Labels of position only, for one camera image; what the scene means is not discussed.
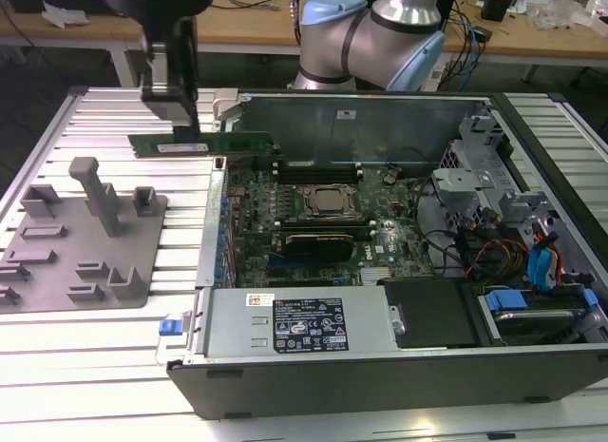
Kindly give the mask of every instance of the cpu socket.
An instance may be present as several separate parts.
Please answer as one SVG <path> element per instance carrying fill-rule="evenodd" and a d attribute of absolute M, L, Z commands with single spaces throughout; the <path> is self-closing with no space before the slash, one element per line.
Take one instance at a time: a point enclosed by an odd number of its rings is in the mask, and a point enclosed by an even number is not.
<path fill-rule="evenodd" d="M 304 198 L 303 219 L 358 219 L 347 185 L 311 185 L 298 189 Z"/>

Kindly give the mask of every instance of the gray fixture plate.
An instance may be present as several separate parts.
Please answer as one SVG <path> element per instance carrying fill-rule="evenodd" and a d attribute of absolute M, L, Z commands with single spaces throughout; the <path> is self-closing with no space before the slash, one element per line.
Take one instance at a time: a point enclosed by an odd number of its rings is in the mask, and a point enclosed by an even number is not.
<path fill-rule="evenodd" d="M 159 195 L 158 202 L 155 216 L 138 217 L 131 199 L 118 197 L 121 234 L 116 238 L 109 238 L 99 218 L 91 215 L 86 206 L 86 198 L 68 198 L 54 203 L 54 218 L 34 220 L 26 214 L 0 260 L 0 266 L 14 265 L 15 263 L 9 262 L 13 253 L 45 252 L 52 249 L 56 257 L 49 263 L 23 263 L 30 272 L 26 281 L 0 278 L 0 287 L 10 287 L 20 296 L 17 304 L 0 304 L 0 314 L 144 306 L 148 298 L 167 198 Z M 63 225 L 65 235 L 58 238 L 22 238 L 25 229 L 43 225 Z M 104 262 L 108 269 L 117 268 L 123 279 L 127 279 L 130 269 L 135 267 L 142 280 L 140 290 L 134 291 L 129 298 L 118 299 L 107 286 L 107 275 L 81 279 L 76 274 L 77 263 L 84 262 Z M 104 292 L 102 300 L 93 298 L 73 301 L 69 297 L 68 294 L 73 293 L 70 292 L 70 286 L 83 287 L 94 283 L 99 284 Z"/>

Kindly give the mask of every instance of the blue tab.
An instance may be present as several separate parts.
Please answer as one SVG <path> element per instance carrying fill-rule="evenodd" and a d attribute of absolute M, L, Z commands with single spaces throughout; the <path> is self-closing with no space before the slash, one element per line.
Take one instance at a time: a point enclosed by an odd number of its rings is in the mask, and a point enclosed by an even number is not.
<path fill-rule="evenodd" d="M 528 304 L 523 298 L 521 290 L 505 288 L 492 290 L 485 295 L 485 302 L 490 311 L 508 311 L 512 309 L 526 309 Z"/>
<path fill-rule="evenodd" d="M 528 256 L 528 278 L 532 283 L 534 283 L 534 275 L 536 274 L 536 264 L 539 260 L 539 255 L 541 254 L 541 249 L 538 247 L 532 247 L 530 250 L 530 255 Z"/>
<path fill-rule="evenodd" d="M 596 294 L 590 288 L 585 288 L 582 291 L 582 295 L 584 296 L 585 301 L 587 301 L 587 304 L 590 308 L 594 308 L 599 304 L 598 297 L 596 297 Z"/>
<path fill-rule="evenodd" d="M 159 335 L 161 336 L 181 336 L 183 329 L 182 320 L 161 320 Z"/>
<path fill-rule="evenodd" d="M 544 292 L 550 292 L 551 287 L 547 285 L 547 275 L 549 274 L 549 268 L 551 267 L 551 261 L 553 254 L 548 249 L 542 249 L 541 255 L 536 264 L 536 272 L 534 273 L 533 282 L 541 287 Z"/>

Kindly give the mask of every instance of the wooden desk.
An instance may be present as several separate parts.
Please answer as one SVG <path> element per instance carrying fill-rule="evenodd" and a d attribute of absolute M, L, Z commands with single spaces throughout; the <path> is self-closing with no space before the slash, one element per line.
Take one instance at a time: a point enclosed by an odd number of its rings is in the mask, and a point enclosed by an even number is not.
<path fill-rule="evenodd" d="M 259 0 L 242 0 L 255 2 Z M 299 53 L 289 15 L 289 0 L 275 0 L 280 11 L 219 10 L 210 8 L 198 18 L 199 51 L 242 52 L 263 54 Z M 228 0 L 214 4 L 232 7 Z M 568 65 L 608 67 L 608 38 L 591 29 L 535 30 L 528 18 L 508 15 L 501 23 L 478 20 L 480 10 L 463 3 L 462 11 L 474 25 L 493 31 L 482 61 L 524 65 Z M 83 27 L 57 29 L 40 15 L 16 14 L 19 28 L 41 47 L 103 48 L 110 51 L 123 86 L 134 86 L 126 52 L 140 48 L 140 26 L 131 19 L 112 16 L 90 16 Z M 462 35 L 455 25 L 446 29 L 445 59 L 462 47 Z M 0 17 L 0 44 L 25 46 L 8 20 Z"/>

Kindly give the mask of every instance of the warning label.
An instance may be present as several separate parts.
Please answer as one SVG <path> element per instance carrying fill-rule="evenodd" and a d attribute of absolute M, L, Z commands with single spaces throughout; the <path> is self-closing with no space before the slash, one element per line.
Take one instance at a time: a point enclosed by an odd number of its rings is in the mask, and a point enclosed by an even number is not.
<path fill-rule="evenodd" d="M 279 354 L 349 350 L 342 298 L 276 299 L 273 318 Z"/>

